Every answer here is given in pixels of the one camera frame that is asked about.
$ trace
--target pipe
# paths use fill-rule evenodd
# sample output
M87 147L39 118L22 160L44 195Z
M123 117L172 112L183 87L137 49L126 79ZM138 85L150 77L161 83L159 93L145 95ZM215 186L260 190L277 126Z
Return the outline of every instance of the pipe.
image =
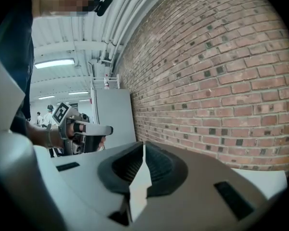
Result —
M124 2L125 2L125 0L117 0L117 3L112 6L112 8L114 8L114 9L113 9L113 12L111 13L111 18L110 18L110 21L108 23L107 32L105 35L105 43L106 44L105 44L104 49L102 51L102 55L100 58L101 60L105 59L106 51L107 51L110 36L111 36L111 32L114 29L115 22L116 22L117 17L120 13L120 10L122 9Z
M138 2L139 2L139 0L131 0L129 2L128 7L127 7L126 11L124 12L124 14L123 14L123 16L122 16L122 18L120 20L120 23L119 23L119 26L117 28L116 34L114 35L114 40L112 42L113 45L117 45L119 37L121 35L121 32L122 32L124 26L126 25L128 19L130 18L131 13L135 9L135 6L137 5Z
M136 10L134 11L134 13L132 14L132 16L130 17L128 23L126 24L123 32L120 34L120 38L118 39L117 41L117 45L116 45L116 48L114 50L114 52L112 54L109 54L109 59L112 59L114 55L116 55L117 51L118 51L118 47L127 31L127 29L129 28L130 24L132 23L134 17L136 16L136 14L140 11L140 9L143 7L143 5L146 3L147 0L142 0L142 2L139 4L139 6L136 8Z

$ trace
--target ceiling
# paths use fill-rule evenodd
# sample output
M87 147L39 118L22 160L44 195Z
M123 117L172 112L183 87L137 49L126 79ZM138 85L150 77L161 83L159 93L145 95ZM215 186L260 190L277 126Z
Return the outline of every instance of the ceiling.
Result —
M102 17L39 18L32 26L35 63L73 58L75 65L34 67L30 100L55 96L50 103L77 101L90 95L91 77L111 74L134 30L158 0L113 0Z

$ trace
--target person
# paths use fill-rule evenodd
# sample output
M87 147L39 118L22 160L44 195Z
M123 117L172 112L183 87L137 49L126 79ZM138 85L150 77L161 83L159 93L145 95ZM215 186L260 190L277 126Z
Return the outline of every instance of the person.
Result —
M42 126L43 123L43 117L40 115L40 112L37 112L38 119L37 119L37 126L40 127Z
M34 145L46 148L62 148L58 128L47 131L30 124L30 83L34 63L34 47L31 37L33 19L44 16L84 15L94 11L102 16L112 0L8 0L12 9L0 26L0 60L10 76L25 93L25 98L12 122L11 131L27 136ZM73 124L66 127L68 137L74 136ZM105 137L99 146L103 146Z
M48 113L43 117L43 123L41 125L42 128L46 128L49 123L51 125L57 125L57 123L53 119L53 106L51 104L47 106L47 111Z

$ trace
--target white wall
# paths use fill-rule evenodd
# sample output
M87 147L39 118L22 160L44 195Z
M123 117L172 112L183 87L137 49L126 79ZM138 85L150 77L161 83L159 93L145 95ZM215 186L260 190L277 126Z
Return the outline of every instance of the white wall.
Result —
M37 112L40 112L41 116L44 116L48 113L47 106L49 104L53 105L54 110L58 107L57 103L53 103L50 99L49 100L39 100L35 101L30 106L31 112L31 121L30 123L34 124L37 121ZM90 122L93 122L93 114L92 114L92 107L90 101L85 102L78 102L78 111L80 113L85 113L90 117Z

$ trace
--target person's hand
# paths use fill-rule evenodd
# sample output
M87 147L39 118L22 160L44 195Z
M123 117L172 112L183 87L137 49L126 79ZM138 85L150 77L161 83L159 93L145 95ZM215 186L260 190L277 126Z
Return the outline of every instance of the person's hand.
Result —
M80 124L79 129L80 129L80 131L83 130L83 124ZM74 123L71 123L71 124L68 124L68 125L67 125L66 135L67 135L69 138L71 138L71 137L73 137L73 136L75 135L75 133L74 133ZM101 142L100 142L99 145L98 145L99 149L104 146L105 140L106 140L106 137L102 137Z

